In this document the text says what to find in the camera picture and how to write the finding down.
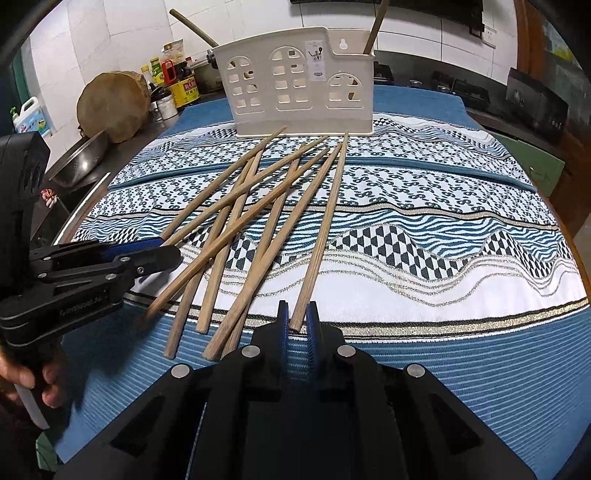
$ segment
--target chopstick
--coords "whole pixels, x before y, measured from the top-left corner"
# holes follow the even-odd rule
[[[308,160],[302,167],[300,167],[293,175],[288,176],[277,187],[267,193],[261,200],[250,207],[244,215],[242,215],[231,228],[227,228],[208,248],[201,250],[199,256],[191,262],[191,264],[183,270],[178,277],[176,277],[164,291],[151,303],[146,309],[143,319],[139,321],[139,328],[142,328],[142,323],[148,321],[158,313],[158,311],[166,305],[166,303],[178,292],[182,286],[185,285],[194,275],[203,268],[209,260],[214,257],[228,242],[231,242],[234,236],[253,218],[261,213],[261,211],[273,202],[279,195],[291,187],[291,185],[300,178],[305,172],[316,164],[322,157],[328,153],[329,149],[325,148],[322,152],[317,154],[311,160]]]
[[[199,195],[197,195],[183,210],[181,210],[177,216],[173,219],[172,222],[168,224],[168,226],[162,231],[160,234],[160,238],[163,240],[168,240],[170,236],[174,233],[174,231],[178,228],[178,226],[183,223],[185,218],[187,218],[193,211],[199,207],[205,200],[207,200],[213,192],[215,192],[218,187],[227,180],[232,173],[234,173],[237,169],[242,167],[249,161],[252,157],[254,157],[260,151],[263,151],[265,147],[269,144],[271,140],[279,136],[283,130],[287,127],[281,127],[275,133],[269,135],[268,137],[263,138],[261,142],[256,146],[251,148],[248,152],[246,152],[243,156],[241,156],[238,160],[236,160],[232,165],[230,165],[226,170],[224,170],[221,174],[219,174]]]
[[[203,30],[201,30],[201,28],[199,28],[197,25],[191,22],[187,17],[178,13],[174,8],[172,8],[168,13],[171,14],[178,21],[180,21],[183,25],[185,25],[185,27],[187,27],[189,30],[199,35],[202,38],[202,40],[211,48],[219,46],[219,44],[212,37],[207,35]]]
[[[389,0],[382,0],[382,3],[379,5],[378,13],[375,16],[374,24],[371,27],[371,31],[369,32],[368,42],[365,44],[365,48],[363,49],[364,55],[369,55],[371,53],[371,49],[374,47],[375,37],[378,36],[379,28],[382,26],[382,22],[384,21],[384,16],[386,15],[386,10],[388,9]]]
[[[242,169],[240,176],[236,180],[236,183],[232,187],[232,190],[239,187],[246,176],[248,175],[249,169],[251,166],[256,162],[258,165],[257,158],[260,159],[262,155],[262,150],[256,154],[256,156],[249,160],[246,166]],[[211,230],[207,234],[207,239],[203,244],[203,248],[207,248],[211,243],[217,238],[217,236],[223,230],[224,225],[226,224],[226,220],[228,215],[230,214],[231,207],[229,205],[225,206],[220,212],[217,214],[217,218],[214,221]],[[180,342],[181,336],[183,334],[184,324],[187,321],[187,316],[189,315],[189,310],[191,310],[191,305],[193,304],[193,299],[195,294],[197,293],[197,289],[199,288],[199,284],[201,283],[201,279],[203,278],[203,273],[205,272],[205,267],[202,268],[197,274],[187,283],[183,292],[183,298],[181,299],[180,304],[178,305],[178,310],[176,315],[174,316],[172,327],[170,327],[170,331],[168,333],[168,338],[166,340],[166,347],[164,348],[164,356],[169,359],[173,359],[177,353],[178,344]]]
[[[250,169],[248,170],[248,174],[246,175],[247,179],[250,179],[256,175],[260,159],[261,156],[257,154],[254,161],[250,165]],[[227,228],[230,228],[230,226],[236,220],[238,220],[238,218],[240,218],[247,197],[248,192],[244,193],[236,199],[236,203],[234,204],[234,207],[232,207],[232,213],[230,214],[230,218],[228,219]],[[209,275],[207,289],[205,290],[203,302],[201,303],[201,310],[199,310],[199,319],[197,320],[197,325],[195,326],[196,332],[207,333],[207,331],[209,330],[209,324],[212,321],[213,307],[216,303],[217,292],[220,287],[220,283],[222,282],[223,271],[226,266],[226,261],[228,260],[228,255],[230,253],[231,247],[232,243],[230,242],[217,253],[216,259],[213,262],[212,272]]]
[[[290,169],[287,172],[288,175],[297,169],[299,162],[300,160],[296,158],[291,163]],[[273,208],[271,209],[271,213],[269,213],[269,218],[267,219],[267,223],[265,224],[265,229],[262,231],[261,240],[259,241],[259,244],[256,247],[256,252],[254,258],[252,259],[251,267],[248,270],[246,281],[248,281],[248,278],[254,272],[254,265],[260,262],[261,257],[265,254],[265,251],[267,251],[267,248],[269,247],[269,244],[273,239],[273,234],[275,233],[277,222],[279,220],[281,211],[283,210],[283,206],[288,195],[289,192],[285,192],[277,200],[275,200],[275,203],[273,203]],[[236,325],[234,325],[232,333],[230,334],[230,337],[228,337],[226,345],[224,345],[223,347],[222,358],[230,352],[233,352],[238,347],[240,337],[242,336],[242,329],[244,328],[246,316],[248,315],[248,310],[250,308],[250,303],[251,302],[249,301],[244,310],[242,311],[242,314],[240,315],[238,322],[236,323]]]
[[[318,171],[314,180],[310,183],[304,194],[302,195],[300,201],[296,204],[292,212],[290,213],[289,217],[281,227],[281,230],[277,233],[277,236],[271,241],[269,244],[269,248],[265,254],[261,257],[261,260],[255,266],[254,272],[251,275],[250,280],[247,279],[244,286],[242,287],[242,291],[239,293],[238,297],[234,301],[234,304],[224,317],[224,320],[221,322],[220,326],[218,327],[216,333],[213,335],[212,339],[209,341],[205,350],[203,351],[203,357],[207,360],[214,360],[218,353],[220,352],[221,348],[223,347],[224,343],[226,342],[228,335],[231,333],[234,325],[238,321],[238,318],[244,311],[244,308],[248,305],[248,303],[252,300],[252,296],[254,292],[259,286],[259,283],[267,274],[267,270],[273,263],[274,258],[277,256],[283,243],[291,233],[293,227],[295,227],[296,223],[300,219],[301,214],[304,212],[308,203],[311,201],[312,197],[316,194],[316,191],[320,187],[320,184],[324,181],[326,174],[330,170],[342,144],[339,143],[332,153],[329,155],[327,160],[324,162],[320,170]]]
[[[320,269],[320,263],[322,262],[322,255],[326,247],[326,241],[329,236],[330,225],[332,223],[333,215],[335,214],[336,201],[339,197],[340,183],[343,178],[343,172],[345,170],[345,158],[347,156],[347,144],[349,142],[349,134],[345,133],[343,139],[343,146],[340,149],[339,162],[337,163],[335,179],[333,180],[332,187],[330,189],[329,199],[326,202],[326,210],[320,224],[320,232],[316,237],[316,244],[314,250],[312,250],[312,256],[308,269],[306,270],[306,276],[304,277],[304,283],[301,286],[300,295],[297,297],[295,303],[294,312],[291,315],[290,328],[301,330],[301,326],[304,323],[304,315],[306,314],[306,307],[312,297],[312,291],[318,277]]]
[[[176,232],[174,235],[172,235],[170,238],[168,238],[163,243],[163,245],[176,245],[184,237],[186,237],[189,233],[191,233],[199,225],[201,225],[205,220],[207,220],[214,213],[216,213],[218,210],[225,207],[226,205],[233,203],[240,195],[242,195],[245,192],[248,192],[248,190],[253,185],[259,183],[262,179],[268,177],[270,174],[272,174],[272,173],[276,172],[277,170],[279,170],[280,168],[284,167],[289,162],[292,162],[295,158],[299,158],[301,155],[306,153],[308,150],[314,148],[316,145],[323,142],[327,138],[328,137],[326,137],[326,136],[320,137],[320,138],[310,142],[309,144],[299,148],[298,150],[296,150],[292,154],[290,154],[286,157],[283,157],[281,160],[276,161],[273,165],[265,168],[265,170],[263,170],[262,172],[260,172],[259,174],[257,174],[253,178],[251,178],[250,180],[245,181],[240,186],[240,188],[238,188],[235,191],[234,190],[231,191],[227,195],[220,198],[216,203],[214,203],[213,205],[211,205],[210,207],[208,207],[204,211],[202,211],[199,215],[197,215],[193,220],[191,220],[188,224],[186,224],[178,232]]]

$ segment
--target human hand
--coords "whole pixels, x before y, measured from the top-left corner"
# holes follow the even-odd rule
[[[51,408],[61,407],[66,400],[64,385],[66,373],[66,354],[58,345],[53,359],[43,366],[43,378],[47,383],[41,398]],[[22,405],[14,384],[25,388],[35,386],[35,376],[27,367],[19,365],[0,346],[0,395],[18,405]]]

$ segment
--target label sticker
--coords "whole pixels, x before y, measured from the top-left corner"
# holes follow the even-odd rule
[[[312,82],[325,82],[324,48],[322,40],[308,40],[304,42],[306,60],[308,62],[308,77]]]

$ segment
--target finger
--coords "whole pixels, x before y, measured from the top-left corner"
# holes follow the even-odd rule
[[[56,350],[51,362],[43,367],[43,379],[46,383],[53,385],[66,368],[66,355],[61,348]]]
[[[10,383],[22,385],[25,388],[33,388],[35,386],[35,376],[33,376],[33,372],[22,365],[16,364],[2,351],[0,351],[0,377],[6,379]]]
[[[41,396],[43,403],[51,408],[61,407],[65,400],[66,395],[64,388],[59,385],[49,385]]]

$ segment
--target white tile wall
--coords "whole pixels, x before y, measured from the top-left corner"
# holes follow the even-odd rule
[[[58,4],[31,33],[33,50],[50,43],[55,37],[70,32],[66,3]]]
[[[110,42],[111,35],[109,33],[109,26],[107,25],[105,7],[102,2],[91,4],[86,14],[79,21],[77,13],[74,10],[69,17],[74,52],[80,64],[88,61],[89,57],[99,46]]]
[[[70,30],[75,29],[82,20],[88,15],[88,12],[94,11],[96,8],[101,7],[103,10],[103,0],[64,0],[64,3],[68,10],[68,19],[70,24]]]
[[[170,11],[171,8],[174,8],[180,14],[183,14],[188,18],[191,15],[207,10],[208,8],[223,4],[223,0],[164,0],[164,4],[167,12]],[[169,21],[173,24],[178,20],[169,16]],[[198,27],[204,29],[204,25],[198,25]]]
[[[513,0],[484,0],[484,4],[492,12],[495,30],[517,37],[517,15]]]
[[[441,60],[441,43],[399,33],[378,33],[377,50],[407,53],[433,60]]]
[[[441,18],[405,8],[389,7],[380,31],[441,43]]]
[[[111,36],[113,49],[119,59],[120,70],[141,72],[142,66],[157,56],[166,43],[173,40],[170,25],[160,28],[117,33]]]
[[[371,4],[301,4],[305,27],[371,29],[375,20]]]
[[[470,35],[469,29],[465,25],[442,18],[441,42],[444,45],[459,48],[460,50],[487,59],[489,63],[492,62],[494,49],[483,43],[480,38]]]
[[[45,142],[50,149],[49,161],[46,171],[66,153],[69,148],[80,139],[78,121],[71,121],[50,137],[45,137]]]
[[[78,68],[70,31],[61,33],[51,41],[39,45],[35,45],[31,39],[31,46],[35,71],[41,88],[59,82],[64,72]]]
[[[61,74],[62,78],[58,82],[41,87],[45,105],[56,131],[76,118],[78,98],[85,87],[78,66]]]
[[[111,35],[136,30],[159,30],[170,25],[164,0],[103,0],[103,2]]]
[[[503,85],[507,85],[507,78],[509,77],[509,69],[510,67],[506,65],[499,65],[497,63],[492,64],[492,74],[491,78],[496,80]]]
[[[490,60],[449,45],[443,44],[441,46],[441,60],[485,77],[490,77],[492,73],[492,62]]]
[[[223,3],[213,8],[209,8],[197,14],[187,17],[195,25],[203,28],[203,31],[212,37],[217,43],[223,45],[234,40],[228,10]],[[195,35],[181,22],[176,22],[171,26],[173,40],[184,40],[184,51],[186,56],[193,60],[205,58],[207,50],[211,47],[205,43],[199,36]]]
[[[246,37],[246,27],[244,26],[244,14],[242,13],[242,3],[240,0],[225,0],[226,12],[230,19],[230,28],[234,40],[240,40]]]
[[[80,62],[80,72],[85,84],[104,72],[119,70],[119,57],[109,37],[86,60]]]
[[[493,62],[515,68],[517,66],[517,38],[499,30],[495,34],[495,43]]]
[[[241,0],[241,4],[247,37],[302,26],[300,6],[288,0]]]

